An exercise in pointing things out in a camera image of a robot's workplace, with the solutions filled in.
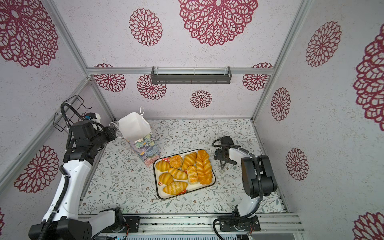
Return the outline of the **long braided bread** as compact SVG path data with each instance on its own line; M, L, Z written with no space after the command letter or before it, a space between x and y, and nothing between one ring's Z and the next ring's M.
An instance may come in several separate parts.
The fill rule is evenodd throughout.
M198 180L202 185L210 185L213 179L210 156L205 150L199 150L196 159Z

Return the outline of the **floral paper bag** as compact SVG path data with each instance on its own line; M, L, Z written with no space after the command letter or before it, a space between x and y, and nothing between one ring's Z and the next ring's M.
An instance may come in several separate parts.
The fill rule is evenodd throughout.
M126 140L145 166L149 167L160 158L160 150L144 113L144 107L140 107L139 113L132 112L116 122L111 122L110 126L120 131L120 137Z

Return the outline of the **small striped bread roll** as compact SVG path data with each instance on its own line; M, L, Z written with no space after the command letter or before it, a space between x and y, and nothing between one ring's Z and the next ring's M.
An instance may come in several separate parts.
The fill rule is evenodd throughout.
M195 166L188 166L187 168L188 182L191 185L199 183L198 173Z

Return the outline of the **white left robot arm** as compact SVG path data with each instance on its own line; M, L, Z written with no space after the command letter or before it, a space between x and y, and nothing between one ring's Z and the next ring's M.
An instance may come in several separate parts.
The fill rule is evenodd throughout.
M126 226L120 208L79 220L79 203L95 157L107 143L117 139L117 130L89 119L71 124L66 108L77 112L69 103L61 104L63 119L69 127L64 163L59 167L62 177L42 222L29 230L31 240L92 240L105 229L118 232Z

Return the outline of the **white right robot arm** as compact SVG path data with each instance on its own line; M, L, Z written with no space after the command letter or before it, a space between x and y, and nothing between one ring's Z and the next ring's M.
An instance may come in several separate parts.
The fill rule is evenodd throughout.
M243 189L247 195L241 203L235 207L232 216L220 216L212 223L217 237L223 237L216 229L216 223L221 225L221 230L244 227L251 232L260 231L260 222L256 216L264 197L268 197L277 190L277 181L272 170L270 159L266 155L256 156L243 147L234 144L229 136L214 140L212 146L217 148L215 160L236 165L241 164Z

